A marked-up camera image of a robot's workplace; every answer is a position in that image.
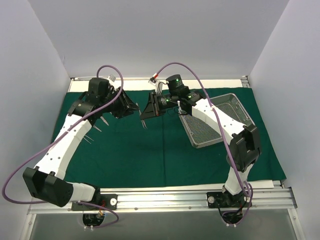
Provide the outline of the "silver tweezers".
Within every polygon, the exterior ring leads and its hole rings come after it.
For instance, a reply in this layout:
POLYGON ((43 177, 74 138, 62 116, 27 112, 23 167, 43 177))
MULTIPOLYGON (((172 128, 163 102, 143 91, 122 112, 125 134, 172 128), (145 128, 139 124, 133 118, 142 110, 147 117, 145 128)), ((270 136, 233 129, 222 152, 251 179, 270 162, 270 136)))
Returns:
POLYGON ((146 123, 145 123, 145 121, 144 120, 141 120, 141 124, 142 124, 142 127, 144 128, 144 129, 148 129, 148 127, 147 127, 147 125, 146 125, 146 123))

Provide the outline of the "silver forceps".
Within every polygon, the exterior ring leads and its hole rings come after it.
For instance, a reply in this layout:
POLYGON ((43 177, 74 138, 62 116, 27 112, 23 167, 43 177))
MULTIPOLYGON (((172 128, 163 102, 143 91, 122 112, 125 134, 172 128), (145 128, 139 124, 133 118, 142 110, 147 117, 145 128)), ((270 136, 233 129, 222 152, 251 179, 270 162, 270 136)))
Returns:
POLYGON ((87 136, 87 135, 85 135, 85 136, 83 137, 83 139, 84 139, 85 141, 87 141, 89 144, 92 144, 92 143, 94 142, 94 140, 93 140, 91 137, 87 136))

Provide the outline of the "green surgical cloth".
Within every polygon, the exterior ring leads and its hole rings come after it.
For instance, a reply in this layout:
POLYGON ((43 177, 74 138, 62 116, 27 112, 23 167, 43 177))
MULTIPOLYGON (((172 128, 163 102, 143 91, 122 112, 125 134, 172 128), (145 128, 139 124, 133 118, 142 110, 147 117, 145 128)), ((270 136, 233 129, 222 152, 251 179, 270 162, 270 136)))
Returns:
MULTIPOLYGON (((287 177, 273 149, 252 89, 207 88, 212 97, 233 93, 258 127, 262 154, 248 180, 282 181, 287 177)), ((66 170, 64 180, 100 188, 155 188, 223 184, 230 166, 223 142, 194 148, 177 113, 140 121, 139 113, 120 119, 103 116, 82 140, 66 170)))

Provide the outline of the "metal mesh instrument tray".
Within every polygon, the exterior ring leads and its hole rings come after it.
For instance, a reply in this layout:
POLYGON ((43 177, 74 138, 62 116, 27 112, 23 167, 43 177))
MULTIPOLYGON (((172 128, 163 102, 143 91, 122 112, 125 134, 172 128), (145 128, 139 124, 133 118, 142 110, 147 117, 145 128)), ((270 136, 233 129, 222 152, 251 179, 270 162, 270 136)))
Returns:
MULTIPOLYGON (((212 104, 218 114, 227 142, 233 133, 239 133, 254 122, 234 93, 212 97, 212 104)), ((203 148, 223 141, 215 113, 204 100, 196 116, 181 115, 180 121, 194 148, 203 148)))

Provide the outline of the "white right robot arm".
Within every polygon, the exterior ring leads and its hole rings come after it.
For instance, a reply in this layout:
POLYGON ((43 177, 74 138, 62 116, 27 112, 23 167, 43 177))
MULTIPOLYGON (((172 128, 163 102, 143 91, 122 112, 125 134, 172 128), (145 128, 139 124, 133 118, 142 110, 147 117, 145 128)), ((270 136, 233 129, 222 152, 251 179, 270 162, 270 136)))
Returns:
POLYGON ((154 74, 149 80, 155 86, 155 91, 150 92, 140 119, 144 121, 159 117, 167 109, 179 107, 184 113, 206 123, 222 137, 230 165, 223 187, 223 203, 234 206, 240 201, 240 193, 250 197, 253 191, 247 182, 248 175, 262 153, 258 128, 228 116, 212 103, 205 90, 191 91, 179 74, 168 77, 165 82, 157 80, 157 77, 154 74))

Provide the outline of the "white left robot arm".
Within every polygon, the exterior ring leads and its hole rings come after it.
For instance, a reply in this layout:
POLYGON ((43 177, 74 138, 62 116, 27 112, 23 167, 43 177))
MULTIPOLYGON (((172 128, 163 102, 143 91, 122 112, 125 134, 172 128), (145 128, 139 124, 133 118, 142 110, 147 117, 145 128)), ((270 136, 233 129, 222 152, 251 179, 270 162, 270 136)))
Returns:
POLYGON ((64 178, 79 144, 103 114, 110 113, 120 119, 139 110, 124 90, 114 87, 114 80, 112 75, 92 78, 88 90, 69 108, 53 145, 33 168, 24 170, 22 177, 32 197, 58 207, 78 201, 90 210, 100 206, 99 187, 67 182, 64 178))

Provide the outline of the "aluminium frame rail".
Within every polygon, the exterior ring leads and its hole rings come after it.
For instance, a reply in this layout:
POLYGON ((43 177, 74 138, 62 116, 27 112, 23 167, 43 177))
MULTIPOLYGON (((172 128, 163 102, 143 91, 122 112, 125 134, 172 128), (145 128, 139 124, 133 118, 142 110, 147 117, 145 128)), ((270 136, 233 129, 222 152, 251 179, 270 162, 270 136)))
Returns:
MULTIPOLYGON (((119 191, 115 212, 208 212, 207 189, 178 191, 119 191)), ((253 190, 251 210, 295 209, 297 204, 289 188, 258 188, 253 190)))

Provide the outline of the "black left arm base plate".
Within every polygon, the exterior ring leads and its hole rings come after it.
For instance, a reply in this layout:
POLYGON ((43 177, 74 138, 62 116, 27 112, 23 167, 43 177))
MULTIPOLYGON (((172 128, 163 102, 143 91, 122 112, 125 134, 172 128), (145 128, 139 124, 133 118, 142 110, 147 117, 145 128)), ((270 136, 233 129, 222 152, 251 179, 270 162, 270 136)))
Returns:
MULTIPOLYGON (((114 193, 101 194, 97 199, 90 201, 90 203, 105 207, 109 210, 116 210, 117 204, 118 204, 118 195, 114 193)), ((99 208, 91 205, 72 203, 71 210, 72 211, 97 211, 99 210, 99 208)))

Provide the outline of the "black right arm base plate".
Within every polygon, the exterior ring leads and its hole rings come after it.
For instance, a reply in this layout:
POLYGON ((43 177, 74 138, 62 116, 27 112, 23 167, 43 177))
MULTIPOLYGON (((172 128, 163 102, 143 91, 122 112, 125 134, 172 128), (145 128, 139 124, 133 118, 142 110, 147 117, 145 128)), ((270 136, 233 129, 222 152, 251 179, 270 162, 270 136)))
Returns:
POLYGON ((232 195, 228 191, 211 191, 206 193, 207 205, 211 209, 241 208, 247 207, 249 198, 242 192, 232 195))

